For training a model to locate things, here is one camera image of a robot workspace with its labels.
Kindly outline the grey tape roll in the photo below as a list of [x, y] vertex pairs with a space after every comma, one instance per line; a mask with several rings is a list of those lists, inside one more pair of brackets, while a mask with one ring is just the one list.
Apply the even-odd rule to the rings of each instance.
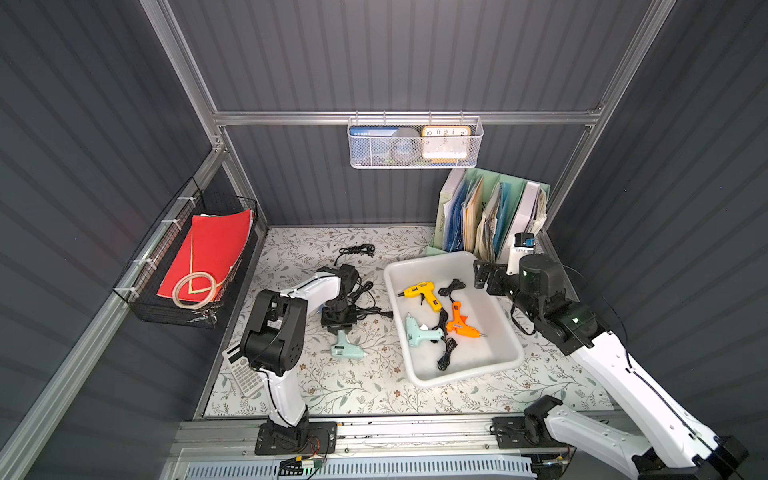
[[398, 128], [392, 135], [390, 153], [392, 159], [404, 165], [411, 165], [422, 157], [422, 141], [419, 132], [410, 127]]

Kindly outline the blue box in basket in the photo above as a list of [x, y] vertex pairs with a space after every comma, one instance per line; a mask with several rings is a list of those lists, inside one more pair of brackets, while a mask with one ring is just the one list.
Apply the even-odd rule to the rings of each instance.
[[397, 127], [352, 126], [348, 129], [351, 164], [379, 165], [390, 161], [391, 138]]

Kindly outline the white plastic storage box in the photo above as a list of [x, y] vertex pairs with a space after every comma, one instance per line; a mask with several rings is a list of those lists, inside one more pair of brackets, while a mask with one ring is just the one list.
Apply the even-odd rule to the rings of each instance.
[[524, 349], [499, 302], [474, 287], [475, 256], [394, 262], [384, 281], [411, 383], [423, 389], [516, 369]]

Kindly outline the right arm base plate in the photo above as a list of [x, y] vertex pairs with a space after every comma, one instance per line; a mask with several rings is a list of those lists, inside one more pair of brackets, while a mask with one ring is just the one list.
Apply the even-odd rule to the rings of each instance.
[[493, 417], [489, 432], [499, 449], [569, 448], [551, 435], [542, 419], [530, 415]]

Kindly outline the white desk calculator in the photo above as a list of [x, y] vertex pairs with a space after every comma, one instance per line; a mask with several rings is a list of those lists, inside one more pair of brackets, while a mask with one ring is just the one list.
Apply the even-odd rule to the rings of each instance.
[[248, 358], [234, 345], [222, 352], [223, 364], [230, 372], [234, 383], [246, 398], [257, 398], [264, 387], [265, 376], [254, 369]]

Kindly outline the orange hot glue gun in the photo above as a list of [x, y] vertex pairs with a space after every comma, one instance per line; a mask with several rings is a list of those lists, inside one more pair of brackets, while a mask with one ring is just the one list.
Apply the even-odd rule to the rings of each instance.
[[477, 328], [470, 326], [467, 323], [468, 317], [461, 312], [462, 303], [460, 301], [453, 301], [451, 305], [452, 318], [446, 324], [446, 330], [448, 333], [456, 333], [457, 335], [468, 338], [482, 338], [485, 334], [480, 332]]

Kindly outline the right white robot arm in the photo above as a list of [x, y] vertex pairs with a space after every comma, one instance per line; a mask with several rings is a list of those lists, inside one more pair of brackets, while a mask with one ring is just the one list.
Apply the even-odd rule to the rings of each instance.
[[568, 444], [629, 479], [729, 479], [748, 458], [735, 437], [719, 435], [681, 406], [588, 305], [567, 296], [564, 268], [545, 254], [517, 272], [477, 260], [476, 288], [509, 298], [560, 352], [595, 377], [639, 428], [630, 434], [587, 417], [551, 395], [524, 411], [529, 443]]

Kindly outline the yellow hot glue gun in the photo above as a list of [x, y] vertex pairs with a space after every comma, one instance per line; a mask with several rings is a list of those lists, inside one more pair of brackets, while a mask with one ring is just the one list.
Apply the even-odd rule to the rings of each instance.
[[435, 295], [435, 286], [431, 281], [410, 286], [398, 293], [397, 296], [419, 298], [421, 303], [426, 301], [434, 312], [439, 313], [442, 310], [442, 304]]

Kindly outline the aluminium front rail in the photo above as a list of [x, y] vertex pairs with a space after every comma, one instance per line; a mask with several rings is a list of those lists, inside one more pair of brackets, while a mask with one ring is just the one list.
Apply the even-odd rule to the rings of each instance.
[[[494, 414], [342, 416], [333, 457], [583, 453], [574, 442], [560, 446], [501, 449], [491, 433]], [[262, 418], [187, 421], [179, 425], [169, 461], [254, 459]]]

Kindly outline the mint green glue gun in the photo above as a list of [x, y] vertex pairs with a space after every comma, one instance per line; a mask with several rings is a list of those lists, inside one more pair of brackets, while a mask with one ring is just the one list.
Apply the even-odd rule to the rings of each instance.
[[437, 343], [444, 338], [444, 333], [441, 329], [428, 329], [425, 325], [420, 324], [411, 313], [406, 314], [405, 329], [407, 342], [410, 347], [419, 347], [424, 341]]

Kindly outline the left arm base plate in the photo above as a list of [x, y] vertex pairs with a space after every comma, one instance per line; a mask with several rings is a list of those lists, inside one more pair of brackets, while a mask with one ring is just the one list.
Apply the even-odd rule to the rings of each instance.
[[336, 449], [338, 424], [302, 419], [296, 427], [267, 420], [259, 427], [254, 447], [257, 456], [330, 454]]

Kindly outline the yellow white alarm clock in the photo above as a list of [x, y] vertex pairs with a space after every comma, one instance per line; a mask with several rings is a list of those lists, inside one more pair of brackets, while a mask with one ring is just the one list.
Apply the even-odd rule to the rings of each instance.
[[466, 125], [428, 125], [422, 129], [422, 156], [431, 161], [465, 160], [472, 129]]

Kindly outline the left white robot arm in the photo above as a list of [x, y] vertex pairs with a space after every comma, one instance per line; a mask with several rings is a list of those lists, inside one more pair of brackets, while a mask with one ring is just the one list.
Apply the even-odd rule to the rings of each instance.
[[270, 400], [269, 419], [298, 429], [307, 420], [295, 367], [303, 352], [308, 315], [321, 313], [321, 324], [337, 336], [336, 357], [362, 358], [363, 350], [347, 341], [357, 322], [350, 299], [358, 285], [355, 267], [323, 267], [298, 285], [281, 291], [265, 289], [255, 299], [239, 351], [250, 369], [264, 376]]

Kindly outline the red paper folder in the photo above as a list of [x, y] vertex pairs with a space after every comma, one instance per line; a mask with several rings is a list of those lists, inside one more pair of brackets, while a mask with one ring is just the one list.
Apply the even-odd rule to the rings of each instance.
[[254, 213], [195, 215], [157, 296], [183, 309], [200, 309], [217, 300], [234, 274], [249, 240]]

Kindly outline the green desktop file organizer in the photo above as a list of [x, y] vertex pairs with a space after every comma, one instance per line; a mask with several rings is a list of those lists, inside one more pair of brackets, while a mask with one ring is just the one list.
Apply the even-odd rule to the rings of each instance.
[[515, 235], [537, 235], [547, 219], [550, 186], [483, 169], [453, 169], [444, 182], [428, 255], [466, 250], [511, 262]]

